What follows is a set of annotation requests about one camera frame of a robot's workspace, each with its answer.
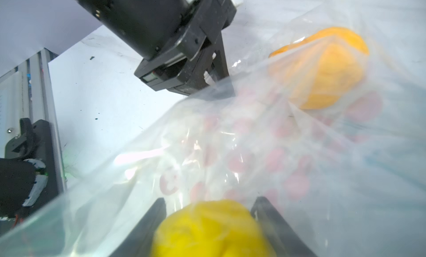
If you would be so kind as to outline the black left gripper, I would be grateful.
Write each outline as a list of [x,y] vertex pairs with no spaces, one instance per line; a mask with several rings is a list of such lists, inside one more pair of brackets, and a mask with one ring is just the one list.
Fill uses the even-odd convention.
[[189,96],[229,76],[223,29],[232,0],[76,0],[142,56],[135,76],[152,90]]

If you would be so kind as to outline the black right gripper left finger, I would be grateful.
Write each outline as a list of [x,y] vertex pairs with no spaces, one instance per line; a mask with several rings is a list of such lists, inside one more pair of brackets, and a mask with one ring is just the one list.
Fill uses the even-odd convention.
[[165,218],[165,199],[158,198],[110,256],[148,257],[152,249],[154,233]]

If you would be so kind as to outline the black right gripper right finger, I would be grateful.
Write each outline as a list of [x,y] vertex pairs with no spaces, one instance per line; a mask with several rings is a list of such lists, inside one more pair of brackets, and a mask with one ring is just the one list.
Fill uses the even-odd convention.
[[315,257],[266,197],[257,197],[250,211],[278,257]]

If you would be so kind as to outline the yellow pear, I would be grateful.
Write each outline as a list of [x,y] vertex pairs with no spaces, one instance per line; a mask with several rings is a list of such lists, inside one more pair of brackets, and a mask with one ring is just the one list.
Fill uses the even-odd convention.
[[168,216],[154,234],[152,257],[274,257],[250,211],[233,200],[201,201]]

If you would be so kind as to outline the clear zip-top plastic bag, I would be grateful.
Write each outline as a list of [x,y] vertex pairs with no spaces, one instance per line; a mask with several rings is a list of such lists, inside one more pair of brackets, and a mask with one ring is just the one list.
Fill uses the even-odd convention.
[[[367,43],[364,78],[302,110],[270,76],[330,27]],[[316,257],[426,254],[426,78],[362,8],[319,6],[248,54],[235,75],[176,103],[89,178],[1,239],[3,257],[110,257],[158,198],[166,218],[201,201],[266,197]]]

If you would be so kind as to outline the orange pear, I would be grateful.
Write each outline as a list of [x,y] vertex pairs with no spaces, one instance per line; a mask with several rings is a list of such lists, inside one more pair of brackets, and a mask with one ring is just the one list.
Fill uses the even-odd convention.
[[367,43],[354,31],[330,27],[270,53],[276,57],[293,50],[297,55],[287,69],[279,60],[269,68],[270,76],[290,86],[290,102],[302,110],[334,105],[365,76],[369,56]]

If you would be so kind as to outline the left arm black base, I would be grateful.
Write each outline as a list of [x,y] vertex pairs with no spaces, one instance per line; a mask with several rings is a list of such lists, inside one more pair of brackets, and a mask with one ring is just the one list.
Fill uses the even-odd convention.
[[63,190],[50,123],[20,119],[20,134],[6,143],[1,158],[1,219],[20,223]]

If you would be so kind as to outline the aluminium front rail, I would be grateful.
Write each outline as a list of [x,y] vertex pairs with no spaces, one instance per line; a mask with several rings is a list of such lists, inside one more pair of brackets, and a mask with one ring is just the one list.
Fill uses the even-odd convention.
[[1,157],[4,147],[11,139],[20,136],[21,118],[32,123],[46,120],[51,127],[55,175],[59,192],[66,187],[66,176],[55,112],[53,87],[49,62],[57,54],[43,48],[29,59],[1,76]]

